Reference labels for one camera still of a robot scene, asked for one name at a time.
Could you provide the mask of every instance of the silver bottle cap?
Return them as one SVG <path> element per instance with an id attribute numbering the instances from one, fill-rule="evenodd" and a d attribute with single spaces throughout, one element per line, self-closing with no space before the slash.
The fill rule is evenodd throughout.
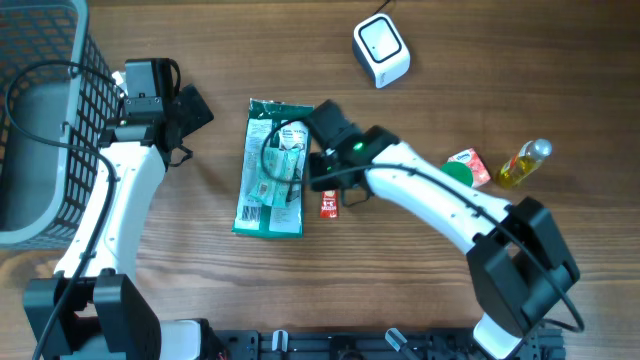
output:
<path id="1" fill-rule="evenodd" d="M 543 160 L 547 156 L 551 155 L 551 151 L 553 147 L 551 146 L 551 142 L 547 139 L 538 139 L 531 143 L 531 147 L 529 148 L 529 156 L 531 156 L 534 160 Z"/>

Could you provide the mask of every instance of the red and white carton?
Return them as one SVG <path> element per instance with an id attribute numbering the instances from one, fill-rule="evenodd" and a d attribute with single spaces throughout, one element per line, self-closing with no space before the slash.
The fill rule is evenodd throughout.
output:
<path id="1" fill-rule="evenodd" d="M 320 217 L 323 219 L 338 218 L 338 192 L 329 190 L 322 192 L 322 207 Z"/>
<path id="2" fill-rule="evenodd" d="M 473 148 L 461 151 L 449 158 L 447 162 L 457 161 L 467 165 L 473 173 L 473 187 L 484 185 L 491 180 L 491 175 Z"/>

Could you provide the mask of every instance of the oil bottle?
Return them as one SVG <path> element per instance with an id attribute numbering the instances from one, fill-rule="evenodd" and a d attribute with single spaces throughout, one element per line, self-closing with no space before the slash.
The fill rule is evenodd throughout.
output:
<path id="1" fill-rule="evenodd" d="M 544 159 L 551 155 L 551 149 L 549 140 L 529 141 L 524 144 L 519 153 L 502 166 L 496 176 L 496 182 L 506 189 L 518 185 L 542 165 Z"/>

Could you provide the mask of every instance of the plastic basket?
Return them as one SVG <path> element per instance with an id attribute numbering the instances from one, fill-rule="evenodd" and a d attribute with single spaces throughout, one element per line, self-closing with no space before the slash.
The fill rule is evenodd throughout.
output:
<path id="1" fill-rule="evenodd" d="M 67 247 L 89 201 L 98 160 L 29 140 L 4 114 L 9 82 L 33 62 L 71 60 L 110 73 L 88 25 L 84 0 L 0 2 L 0 248 Z M 95 75 L 48 66 L 23 78 L 9 105 L 30 132 L 97 149 L 116 103 L 113 86 Z"/>

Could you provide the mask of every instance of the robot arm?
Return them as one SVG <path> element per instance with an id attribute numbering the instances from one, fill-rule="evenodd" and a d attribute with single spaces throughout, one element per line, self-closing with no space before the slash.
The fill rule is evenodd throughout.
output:
<path id="1" fill-rule="evenodd" d="M 485 310 L 473 335 L 490 356 L 504 359 L 560 300 L 547 279 L 566 292 L 580 273 L 550 212 L 526 198 L 517 206 L 471 189 L 424 161 L 408 144 L 381 127 L 362 133 L 327 101 L 305 119 L 321 154 L 310 157 L 311 177 L 335 172 L 312 184 L 315 191 L 362 187 L 409 210 L 441 232 L 467 257 L 476 298 Z M 401 165 L 375 168 L 375 165 Z M 368 168 L 349 171 L 353 168 Z M 521 251 L 511 258 L 509 238 L 450 191 L 416 176 L 445 184 L 500 222 L 526 244 L 545 273 Z"/>
<path id="2" fill-rule="evenodd" d="M 97 277 L 102 270 L 113 269 L 135 283 L 140 237 L 153 194 L 164 178 L 165 165 L 156 146 L 142 146 L 139 142 L 114 143 L 100 152 L 115 166 L 119 180 L 94 257 L 82 277 Z M 54 273 L 62 272 L 65 278 L 71 278 L 78 267 L 105 201 L 107 177 L 106 166 L 100 163 L 80 227 Z"/>
<path id="3" fill-rule="evenodd" d="M 477 205 L 498 221 L 507 217 L 510 203 L 476 191 L 424 161 L 405 142 L 388 146 L 373 164 L 401 163 L 415 168 L 447 184 L 461 195 L 473 199 Z M 494 226 L 467 207 L 451 193 L 432 182 L 396 169 L 371 169 L 365 173 L 371 192 L 415 214 L 431 225 L 463 253 L 475 245 L 477 234 L 488 235 Z M 486 352 L 496 359 L 506 358 L 519 344 L 521 338 L 509 334 L 491 317 L 485 314 L 474 329 L 474 338 Z"/>

